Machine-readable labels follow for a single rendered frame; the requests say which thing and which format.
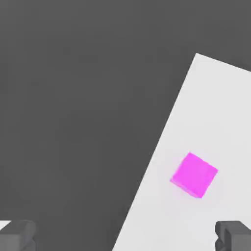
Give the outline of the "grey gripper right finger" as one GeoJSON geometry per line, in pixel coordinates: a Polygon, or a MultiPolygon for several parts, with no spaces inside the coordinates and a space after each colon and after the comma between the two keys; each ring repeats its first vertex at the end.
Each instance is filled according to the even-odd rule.
{"type": "Polygon", "coordinates": [[[241,221],[217,221],[215,251],[251,251],[251,229],[241,221]]]}

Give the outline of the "small magenta cube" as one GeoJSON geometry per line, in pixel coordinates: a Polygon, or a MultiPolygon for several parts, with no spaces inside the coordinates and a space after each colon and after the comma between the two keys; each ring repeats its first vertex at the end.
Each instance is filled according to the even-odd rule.
{"type": "Polygon", "coordinates": [[[170,182],[195,198],[202,198],[218,169],[189,152],[180,163],[170,182]]]}

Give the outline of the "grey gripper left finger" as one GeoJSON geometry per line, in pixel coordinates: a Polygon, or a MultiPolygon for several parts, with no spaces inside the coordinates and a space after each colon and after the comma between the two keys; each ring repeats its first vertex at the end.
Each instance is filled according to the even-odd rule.
{"type": "Polygon", "coordinates": [[[13,220],[0,229],[0,251],[36,251],[36,223],[13,220]]]}

